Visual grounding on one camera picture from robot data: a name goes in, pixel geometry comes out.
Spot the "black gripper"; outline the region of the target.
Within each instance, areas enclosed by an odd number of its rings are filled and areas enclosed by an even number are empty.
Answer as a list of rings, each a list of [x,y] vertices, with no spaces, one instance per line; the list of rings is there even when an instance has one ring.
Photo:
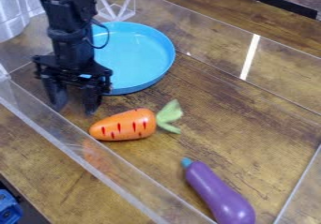
[[[53,55],[35,55],[36,75],[41,78],[51,107],[59,112],[67,102],[65,84],[87,86],[83,105],[87,115],[102,104],[102,92],[111,90],[112,71],[93,60],[92,30],[85,27],[75,32],[48,29]]]

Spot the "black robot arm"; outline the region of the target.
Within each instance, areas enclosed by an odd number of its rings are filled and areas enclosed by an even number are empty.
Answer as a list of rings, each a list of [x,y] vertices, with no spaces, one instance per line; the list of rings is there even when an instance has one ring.
[[[83,91],[83,106],[92,114],[102,97],[111,91],[112,71],[93,60],[91,27],[99,22],[95,0],[40,0],[49,27],[47,34],[52,44],[52,55],[35,55],[35,77],[41,80],[55,110],[68,102],[67,87]]]

